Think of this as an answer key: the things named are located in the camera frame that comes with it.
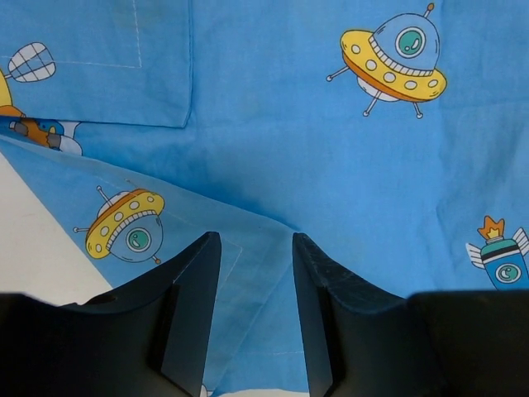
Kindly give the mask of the blue space print cloth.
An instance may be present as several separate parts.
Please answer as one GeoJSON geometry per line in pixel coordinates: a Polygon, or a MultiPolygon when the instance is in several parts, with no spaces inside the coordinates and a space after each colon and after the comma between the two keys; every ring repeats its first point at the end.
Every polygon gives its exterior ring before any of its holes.
{"type": "Polygon", "coordinates": [[[295,232],[399,297],[527,290],[527,2],[2,2],[2,289],[208,230],[205,395],[307,393],[295,232]]]}

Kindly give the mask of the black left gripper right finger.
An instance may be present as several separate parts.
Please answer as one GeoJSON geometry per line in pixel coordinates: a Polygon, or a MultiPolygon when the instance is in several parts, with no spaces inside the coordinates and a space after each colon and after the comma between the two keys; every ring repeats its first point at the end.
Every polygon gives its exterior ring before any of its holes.
{"type": "Polygon", "coordinates": [[[401,298],[293,235],[293,274],[312,396],[525,396],[528,293],[401,298]]]}

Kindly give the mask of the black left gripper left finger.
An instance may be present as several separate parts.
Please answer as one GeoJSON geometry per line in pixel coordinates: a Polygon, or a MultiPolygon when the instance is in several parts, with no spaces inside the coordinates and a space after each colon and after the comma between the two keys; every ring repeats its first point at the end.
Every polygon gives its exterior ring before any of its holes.
{"type": "Polygon", "coordinates": [[[221,256],[206,232],[86,304],[2,294],[2,395],[200,395],[221,256]]]}

